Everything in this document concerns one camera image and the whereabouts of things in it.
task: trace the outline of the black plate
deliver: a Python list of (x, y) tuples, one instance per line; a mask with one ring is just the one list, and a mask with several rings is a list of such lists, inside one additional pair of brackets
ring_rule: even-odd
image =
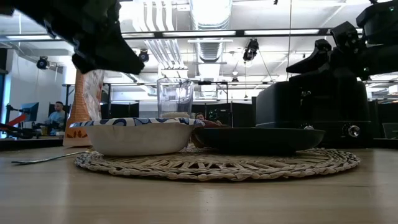
[(291, 154), (317, 146), (325, 131), (288, 128), (201, 128), (195, 134), (206, 146), (228, 152)]

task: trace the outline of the woven placemat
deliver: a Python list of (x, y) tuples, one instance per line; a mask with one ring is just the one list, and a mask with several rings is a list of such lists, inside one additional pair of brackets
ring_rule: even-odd
[(335, 149), (309, 149), (292, 157), (237, 156), (212, 149), (184, 149), (159, 156), (107, 157), (98, 152), (82, 154), (75, 164), (112, 175), (165, 177), (172, 180), (233, 181), (305, 177), (334, 174), (356, 167), (359, 158)]

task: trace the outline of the wooden table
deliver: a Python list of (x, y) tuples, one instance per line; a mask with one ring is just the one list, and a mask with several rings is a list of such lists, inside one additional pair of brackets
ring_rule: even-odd
[(0, 152), (0, 223), (398, 223), (398, 151), (349, 150), (358, 168), (319, 178), (242, 183), (130, 179), (87, 172), (81, 149)]

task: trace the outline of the metal spoon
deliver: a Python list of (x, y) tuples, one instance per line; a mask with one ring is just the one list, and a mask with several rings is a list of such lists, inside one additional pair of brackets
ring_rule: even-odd
[(83, 151), (83, 152), (74, 152), (74, 153), (69, 153), (69, 154), (62, 155), (62, 156), (51, 157), (51, 158), (48, 158), (48, 159), (41, 159), (41, 160), (36, 160), (36, 161), (11, 161), (11, 163), (13, 163), (15, 165), (38, 164), (38, 163), (41, 163), (41, 162), (52, 161), (52, 160), (55, 160), (55, 159), (59, 159), (59, 158), (67, 157), (67, 156), (73, 156), (73, 155), (77, 155), (77, 154), (88, 153), (88, 152), (91, 152), (91, 151), (92, 150), (89, 149), (89, 150)]

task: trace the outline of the drinking glass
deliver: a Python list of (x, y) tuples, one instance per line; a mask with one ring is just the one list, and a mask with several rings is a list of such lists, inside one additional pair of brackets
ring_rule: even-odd
[(157, 112), (160, 118), (189, 118), (193, 101), (193, 81), (161, 78), (157, 81)]

